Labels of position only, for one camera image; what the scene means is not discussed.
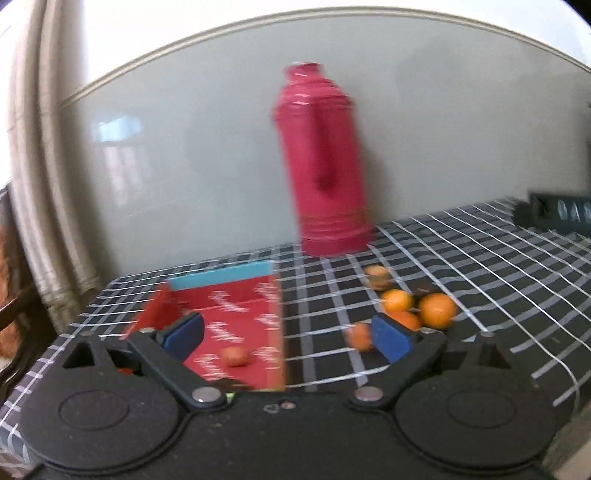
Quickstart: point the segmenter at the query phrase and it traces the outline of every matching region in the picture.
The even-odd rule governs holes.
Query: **beige curtain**
[[[30,0],[11,77],[11,196],[27,260],[58,332],[100,287],[66,181],[57,66],[62,0]]]

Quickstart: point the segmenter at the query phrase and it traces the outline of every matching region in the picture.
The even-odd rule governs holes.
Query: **table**
[[[591,240],[535,232],[511,222],[514,200],[450,209],[383,223],[365,252],[324,259],[282,245],[111,281],[87,312],[58,337],[0,410],[0,443],[30,463],[18,432],[20,408],[51,364],[81,332],[121,336],[159,283],[196,271],[268,260],[280,276],[288,388],[348,390],[387,367],[377,351],[345,343],[350,323],[369,320],[378,295],[361,282],[383,264],[398,288],[428,279],[453,296],[449,336],[471,341],[495,332],[537,381],[566,424],[589,399],[591,376]]]

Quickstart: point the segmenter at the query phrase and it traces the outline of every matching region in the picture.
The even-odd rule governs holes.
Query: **wall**
[[[591,28],[562,0],[66,0],[61,98],[195,33],[279,12],[351,6],[412,8],[487,22],[591,65]]]
[[[376,220],[589,188],[588,70],[467,25],[333,14],[197,42],[64,109],[104,275],[297,239],[269,115],[294,60],[325,64],[355,98]]]
[[[26,19],[30,0],[12,0],[0,11],[0,187],[10,179],[8,150],[8,81],[12,53],[18,33]]]

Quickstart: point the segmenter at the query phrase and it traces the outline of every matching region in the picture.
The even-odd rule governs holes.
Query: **wooden chair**
[[[16,355],[0,372],[0,401],[4,403],[35,361],[55,340],[56,331],[27,264],[12,214],[9,186],[0,190],[0,228],[5,237],[10,299],[0,307],[0,330],[15,322],[21,337]]]

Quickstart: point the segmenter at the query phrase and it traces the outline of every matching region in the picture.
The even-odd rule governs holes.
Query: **round disc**
[[[38,458],[68,470],[110,470],[141,460],[174,433],[180,412],[166,389],[147,378],[80,370],[27,401],[19,427]]]
[[[395,406],[402,432],[427,455],[464,468],[506,468],[540,455],[556,429],[550,402],[523,376],[479,367],[407,389]]]

